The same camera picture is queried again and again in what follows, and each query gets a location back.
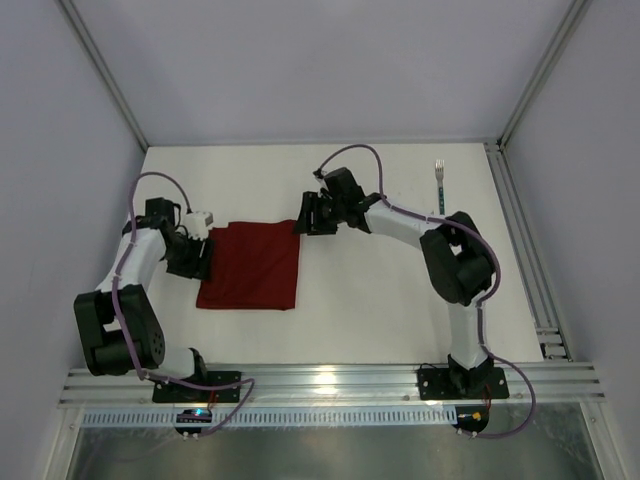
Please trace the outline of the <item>dark red cloth napkin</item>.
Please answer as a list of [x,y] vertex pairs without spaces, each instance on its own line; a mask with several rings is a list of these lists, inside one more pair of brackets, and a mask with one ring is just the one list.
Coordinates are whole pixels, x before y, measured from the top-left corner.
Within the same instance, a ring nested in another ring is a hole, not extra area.
[[200,285],[204,310],[275,310],[296,306],[300,236],[292,219],[231,222],[214,228],[210,278]]

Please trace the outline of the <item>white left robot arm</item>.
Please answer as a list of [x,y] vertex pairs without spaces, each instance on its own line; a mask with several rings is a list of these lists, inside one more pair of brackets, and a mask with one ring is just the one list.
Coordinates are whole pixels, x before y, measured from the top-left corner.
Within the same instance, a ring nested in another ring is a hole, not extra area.
[[147,290],[157,266],[188,280],[210,278],[213,215],[188,210],[163,197],[148,199],[142,215],[122,229],[114,264],[99,285],[73,304],[86,365],[94,376],[131,371],[145,379],[203,385],[206,367],[194,348],[173,349]]

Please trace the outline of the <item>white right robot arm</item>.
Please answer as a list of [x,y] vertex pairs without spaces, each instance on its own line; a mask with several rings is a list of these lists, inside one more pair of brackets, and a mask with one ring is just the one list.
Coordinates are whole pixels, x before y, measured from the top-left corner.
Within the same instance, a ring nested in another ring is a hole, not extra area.
[[480,392],[494,361],[481,346],[477,315],[472,308],[498,278],[495,256],[464,211],[449,216],[417,214],[390,203],[381,193],[365,194],[345,168],[314,176],[318,192],[302,196],[294,232],[334,235],[346,224],[366,234],[386,236],[421,251],[434,291],[448,308],[451,350],[448,383],[456,394]]

